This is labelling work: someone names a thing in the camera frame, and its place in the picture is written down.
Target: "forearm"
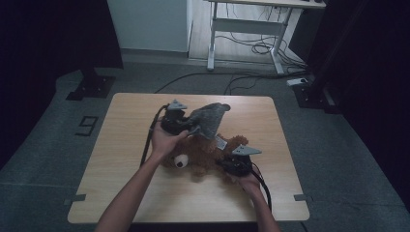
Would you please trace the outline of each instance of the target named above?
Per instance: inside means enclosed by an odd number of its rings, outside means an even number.
[[[258,231],[280,231],[278,223],[275,221],[274,216],[272,215],[271,210],[266,204],[265,198],[262,192],[255,190],[251,195],[250,199],[253,203],[253,207],[256,212],[256,220],[258,225]]]
[[[95,231],[129,229],[160,162],[152,156],[146,160],[106,208]]]

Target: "table top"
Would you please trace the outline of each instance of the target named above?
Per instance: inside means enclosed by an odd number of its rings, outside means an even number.
[[[311,8],[311,9],[324,9],[326,4],[322,1],[316,3],[314,0],[302,1],[302,0],[206,0],[209,2],[217,3],[233,3],[233,4],[248,4],[248,5],[263,5],[263,6],[276,6],[276,7],[289,7],[289,8]]]
[[[274,102],[268,97],[116,94],[105,116],[93,153],[73,202],[71,223],[96,223],[105,208],[139,167],[145,139],[159,108],[174,99],[185,104],[186,115],[213,102],[227,103],[219,133],[226,138],[241,134],[249,146],[262,151],[251,156],[271,192],[276,220],[306,220],[305,201]],[[134,222],[255,221],[247,195],[211,171],[193,178],[189,168],[160,166],[148,187]]]

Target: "desk leg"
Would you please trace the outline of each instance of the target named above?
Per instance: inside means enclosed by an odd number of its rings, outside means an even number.
[[[217,23],[217,8],[218,3],[215,3],[214,6],[214,15],[212,17],[212,28],[211,28],[211,43],[209,44],[208,50],[208,71],[214,70],[214,62],[215,62],[215,31],[216,31],[216,23]]]
[[[272,59],[274,60],[275,68],[277,69],[278,74],[284,74],[282,65],[280,63],[281,59],[280,59],[280,56],[278,55],[278,51],[279,51],[279,48],[280,48],[280,44],[283,40],[284,33],[286,32],[286,28],[287,28],[287,24],[289,22],[290,15],[292,15],[292,10],[293,10],[292,8],[289,8],[289,10],[287,11],[286,18],[285,18],[285,20],[283,21],[283,23],[280,27],[279,37],[278,37],[277,41],[275,42],[274,49],[271,50],[271,56],[272,56]]]

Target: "brown plush toy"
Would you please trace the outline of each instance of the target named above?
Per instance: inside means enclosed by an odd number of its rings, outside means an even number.
[[[224,148],[220,145],[224,143],[223,141],[226,142]],[[162,165],[178,168],[190,166],[192,174],[198,177],[204,176],[208,170],[218,170],[224,173],[216,161],[223,160],[224,157],[230,156],[235,148],[248,143],[248,140],[241,135],[226,139],[218,134],[211,140],[201,135],[192,135],[181,140],[162,162]]]

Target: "gray carpet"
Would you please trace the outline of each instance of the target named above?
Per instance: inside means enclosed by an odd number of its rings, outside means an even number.
[[[239,69],[217,68],[215,73]],[[57,93],[40,122],[0,171],[0,231],[93,231],[67,222],[75,195],[112,96],[119,92],[153,93],[170,80],[204,67],[125,63],[123,71],[101,69],[117,77],[107,99],[65,101],[81,80],[79,72],[62,76]],[[222,95],[230,75],[201,75],[179,80],[161,93]],[[286,86],[289,78],[261,79],[232,95],[269,96],[278,115],[304,193],[309,196],[307,231],[410,231],[410,216],[371,153],[341,115],[300,108]],[[237,86],[251,86],[252,79]],[[91,136],[79,123],[98,116]],[[305,231],[281,222],[283,231]]]

